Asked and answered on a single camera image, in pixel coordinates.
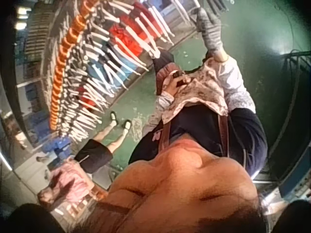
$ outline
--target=red clothing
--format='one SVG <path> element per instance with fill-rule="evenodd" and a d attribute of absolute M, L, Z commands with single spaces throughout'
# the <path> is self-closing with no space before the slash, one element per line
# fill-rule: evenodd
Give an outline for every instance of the red clothing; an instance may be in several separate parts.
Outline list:
<path fill-rule="evenodd" d="M 158 30 L 158 32 L 160 34 L 162 34 L 163 32 L 161 31 L 161 28 L 158 26 L 157 22 L 155 21 L 155 19 L 153 18 L 153 16 L 151 15 L 151 13 L 139 2 L 135 2 L 133 4 L 133 6 L 139 10 L 141 10 L 144 15 L 150 20 L 150 22 L 155 26 L 155 28 Z M 157 35 L 154 33 L 154 31 L 152 29 L 149 28 L 148 23 L 141 17 L 139 16 L 140 21 L 145 25 L 145 27 L 147 28 L 148 32 L 150 33 L 150 35 L 152 35 L 154 37 L 154 39 L 157 38 Z M 147 35 L 145 34 L 145 32 L 140 28 L 140 26 L 128 15 L 126 14 L 122 14 L 120 16 L 120 20 L 122 22 L 124 22 L 126 25 L 128 25 L 129 27 L 131 27 L 133 29 L 133 31 L 135 31 L 135 33 L 144 41 L 146 41 L 147 43 L 149 43 L 149 40 L 147 38 Z M 139 55 L 142 53 L 142 48 L 140 47 L 140 45 L 136 42 L 136 40 L 127 33 L 127 31 L 120 27 L 119 24 L 114 24 L 111 28 L 110 28 L 110 33 L 112 35 L 114 35 L 115 37 L 118 37 L 128 48 L 130 51 L 133 52 L 133 54 L 137 57 L 139 57 Z M 122 46 L 119 45 L 119 48 L 125 52 L 127 55 L 129 55 L 127 53 L 126 50 L 123 49 Z"/>

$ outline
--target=white sleeve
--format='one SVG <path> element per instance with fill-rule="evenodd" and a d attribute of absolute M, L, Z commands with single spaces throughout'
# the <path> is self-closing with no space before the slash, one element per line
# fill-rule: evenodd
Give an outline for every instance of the white sleeve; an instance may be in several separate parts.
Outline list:
<path fill-rule="evenodd" d="M 167 110 L 173 102 L 174 97 L 166 91 L 162 91 L 162 94 L 156 98 L 154 113 L 149 116 L 147 123 L 142 128 L 143 137 L 159 124 L 163 111 Z"/>
<path fill-rule="evenodd" d="M 255 103 L 243 84 L 243 78 L 237 61 L 232 57 L 224 63 L 213 61 L 211 66 L 216 70 L 224 92 L 229 111 L 236 108 L 248 108 L 256 113 Z"/>

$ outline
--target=brown bag strap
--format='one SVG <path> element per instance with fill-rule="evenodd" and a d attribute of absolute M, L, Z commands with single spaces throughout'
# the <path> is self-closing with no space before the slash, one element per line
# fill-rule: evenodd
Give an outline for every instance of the brown bag strap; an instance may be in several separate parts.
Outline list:
<path fill-rule="evenodd" d="M 159 141 L 158 152 L 161 152 L 170 145 L 170 131 L 171 131 L 171 122 L 168 122 L 163 125 L 163 130 L 161 132 L 161 137 Z"/>
<path fill-rule="evenodd" d="M 228 117 L 218 115 L 218 125 L 224 156 L 229 157 Z"/>

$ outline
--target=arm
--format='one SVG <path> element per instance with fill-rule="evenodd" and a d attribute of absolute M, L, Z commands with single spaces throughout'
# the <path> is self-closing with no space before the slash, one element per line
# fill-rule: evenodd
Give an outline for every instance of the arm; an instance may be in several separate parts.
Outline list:
<path fill-rule="evenodd" d="M 184 85 L 177 86 L 177 84 L 182 81 Z M 147 124 L 142 129 L 142 136 L 144 137 L 147 133 L 151 132 L 161 121 L 162 113 L 167 110 L 171 104 L 174 102 L 174 96 L 178 92 L 178 90 L 187 83 L 190 82 L 190 79 L 187 79 L 185 76 L 181 76 L 178 78 L 170 79 L 169 84 L 162 91 L 161 96 L 156 99 L 155 102 L 155 112 L 149 117 Z"/>
<path fill-rule="evenodd" d="M 94 182 L 91 178 L 83 171 L 80 164 L 74 160 L 67 161 L 67 163 L 73 163 L 75 170 L 79 173 L 79 175 L 84 179 L 87 184 L 87 189 L 90 191 L 94 187 Z"/>
<path fill-rule="evenodd" d="M 256 113 L 255 103 L 243 84 L 243 78 L 237 61 L 228 56 L 224 49 L 213 54 L 211 66 L 224 89 L 225 101 L 229 111 L 247 108 Z"/>
<path fill-rule="evenodd" d="M 245 169 L 253 176 L 262 169 L 267 157 L 268 145 L 266 135 L 257 115 L 247 108 L 236 108 L 230 113 L 229 127 L 232 127 L 236 143 L 246 150 L 244 158 Z"/>
<path fill-rule="evenodd" d="M 174 97 L 166 91 L 162 91 L 162 94 L 157 97 L 155 101 L 155 111 L 149 117 L 147 123 L 142 128 L 142 136 L 151 132 L 161 121 L 162 113 L 169 108 L 173 103 Z"/>

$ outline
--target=pink floral shirt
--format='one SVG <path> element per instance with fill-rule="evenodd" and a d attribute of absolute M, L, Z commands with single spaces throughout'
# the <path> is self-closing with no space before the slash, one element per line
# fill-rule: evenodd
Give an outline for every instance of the pink floral shirt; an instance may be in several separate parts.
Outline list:
<path fill-rule="evenodd" d="M 87 194 L 89 194 L 88 186 L 83 177 L 79 174 L 79 172 L 74 168 L 73 164 L 64 163 L 59 168 L 52 171 L 52 177 L 58 176 L 57 185 L 64 188 L 67 184 L 73 181 L 73 185 L 71 186 L 69 192 L 66 195 L 66 200 L 69 202 L 78 202 Z"/>

